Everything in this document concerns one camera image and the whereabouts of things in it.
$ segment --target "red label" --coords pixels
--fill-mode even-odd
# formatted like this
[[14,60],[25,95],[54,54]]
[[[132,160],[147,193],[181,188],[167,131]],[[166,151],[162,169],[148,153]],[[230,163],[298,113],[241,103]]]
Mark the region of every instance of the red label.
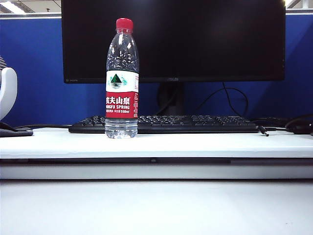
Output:
[[107,118],[138,118],[138,92],[107,92]]

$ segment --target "plastic bottle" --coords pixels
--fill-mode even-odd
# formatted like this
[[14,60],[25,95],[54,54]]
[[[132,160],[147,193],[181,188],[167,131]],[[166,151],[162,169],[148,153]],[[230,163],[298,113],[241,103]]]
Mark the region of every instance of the plastic bottle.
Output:
[[118,19],[116,32],[107,57],[105,133],[124,139],[137,134],[139,57],[132,37],[133,22]]

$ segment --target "blue cubicle wall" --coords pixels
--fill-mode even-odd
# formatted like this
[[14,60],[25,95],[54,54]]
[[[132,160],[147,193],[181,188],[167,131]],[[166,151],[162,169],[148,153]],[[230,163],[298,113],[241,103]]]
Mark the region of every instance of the blue cubicle wall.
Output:
[[[286,20],[286,79],[226,83],[249,97],[248,117],[293,117],[313,111],[313,15],[290,15]],[[0,24],[0,54],[19,78],[17,101],[4,122],[62,124],[104,115],[104,84],[63,83],[60,19],[1,20]],[[186,83],[186,112],[233,114],[223,92],[194,111],[195,104],[221,87],[221,83]],[[157,88],[158,84],[140,84],[140,114],[157,111]],[[242,111],[243,97],[230,94]]]

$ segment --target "mountain logo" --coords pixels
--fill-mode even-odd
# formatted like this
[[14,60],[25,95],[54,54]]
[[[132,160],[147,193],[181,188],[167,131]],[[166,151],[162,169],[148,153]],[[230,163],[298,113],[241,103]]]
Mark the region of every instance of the mountain logo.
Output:
[[127,84],[127,81],[123,77],[119,78],[117,74],[115,74],[113,77],[110,78],[110,85],[114,89],[118,89],[121,86],[125,86],[126,84]]

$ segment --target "bottle label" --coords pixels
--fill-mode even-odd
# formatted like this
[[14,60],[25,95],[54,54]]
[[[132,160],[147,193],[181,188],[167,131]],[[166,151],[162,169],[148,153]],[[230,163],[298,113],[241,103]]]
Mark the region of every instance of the bottle label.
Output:
[[107,71],[107,118],[138,118],[138,82],[136,72]]

